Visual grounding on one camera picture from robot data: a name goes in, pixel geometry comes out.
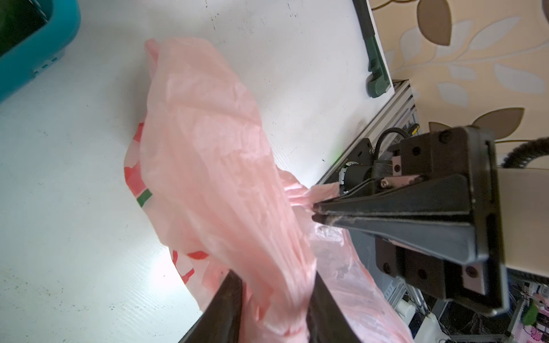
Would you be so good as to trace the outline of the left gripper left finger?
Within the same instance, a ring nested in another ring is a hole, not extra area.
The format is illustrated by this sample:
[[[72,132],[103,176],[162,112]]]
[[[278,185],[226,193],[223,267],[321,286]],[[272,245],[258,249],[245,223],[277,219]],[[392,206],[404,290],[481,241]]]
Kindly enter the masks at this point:
[[[211,303],[180,343],[238,343],[243,283],[230,271]]]

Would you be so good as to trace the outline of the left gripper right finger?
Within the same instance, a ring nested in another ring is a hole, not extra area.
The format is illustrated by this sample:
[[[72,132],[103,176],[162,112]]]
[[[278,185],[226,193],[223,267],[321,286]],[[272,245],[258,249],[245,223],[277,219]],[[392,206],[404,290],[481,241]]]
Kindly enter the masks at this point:
[[[360,343],[319,273],[307,310],[310,343]]]

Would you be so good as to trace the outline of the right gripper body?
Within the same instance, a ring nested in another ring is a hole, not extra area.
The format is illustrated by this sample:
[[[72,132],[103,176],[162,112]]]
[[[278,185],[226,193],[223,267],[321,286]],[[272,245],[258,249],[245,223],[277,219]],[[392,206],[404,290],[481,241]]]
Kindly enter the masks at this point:
[[[498,168],[493,134],[475,127],[456,127],[422,134],[393,145],[396,177],[425,174],[467,177],[476,229],[478,261],[461,265],[424,254],[393,240],[376,237],[376,263],[380,271],[401,277],[408,284],[442,300],[494,316],[509,307],[504,265]]]

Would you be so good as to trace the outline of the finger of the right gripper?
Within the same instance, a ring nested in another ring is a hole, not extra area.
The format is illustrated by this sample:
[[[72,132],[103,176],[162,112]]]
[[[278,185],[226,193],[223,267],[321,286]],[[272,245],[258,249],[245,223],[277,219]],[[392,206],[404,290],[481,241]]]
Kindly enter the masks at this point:
[[[330,217],[473,219],[468,179],[462,174],[369,179],[339,197],[314,204],[313,212],[315,221]]]
[[[317,223],[393,240],[441,260],[466,265],[478,261],[476,229],[462,222],[390,220],[381,217],[313,215]]]

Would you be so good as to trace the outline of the pink plastic grocery bag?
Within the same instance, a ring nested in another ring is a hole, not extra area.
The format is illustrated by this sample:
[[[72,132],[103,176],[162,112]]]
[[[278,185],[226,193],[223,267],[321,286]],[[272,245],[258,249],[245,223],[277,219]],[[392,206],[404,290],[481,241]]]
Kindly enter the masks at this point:
[[[308,342],[319,273],[360,342],[411,342],[349,231],[313,221],[338,185],[306,187],[277,166],[253,95],[223,55],[197,38],[145,49],[147,114],[124,177],[200,309],[233,271],[239,342]]]

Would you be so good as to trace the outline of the teal plastic fruit basket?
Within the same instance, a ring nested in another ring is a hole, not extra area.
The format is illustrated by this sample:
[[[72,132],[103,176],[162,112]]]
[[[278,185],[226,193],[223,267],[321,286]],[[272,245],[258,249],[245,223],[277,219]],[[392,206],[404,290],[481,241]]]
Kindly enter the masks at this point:
[[[1,101],[64,55],[81,24],[79,3],[1,2]]]

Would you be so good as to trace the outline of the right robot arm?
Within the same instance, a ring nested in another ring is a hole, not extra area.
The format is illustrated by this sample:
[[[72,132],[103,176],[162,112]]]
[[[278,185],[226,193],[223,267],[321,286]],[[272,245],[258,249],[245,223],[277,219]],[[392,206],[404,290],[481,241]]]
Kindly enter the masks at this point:
[[[508,278],[548,280],[548,139],[498,164],[492,131],[454,127],[390,147],[393,173],[319,202],[319,224],[376,239],[380,271],[485,316],[509,308]]]

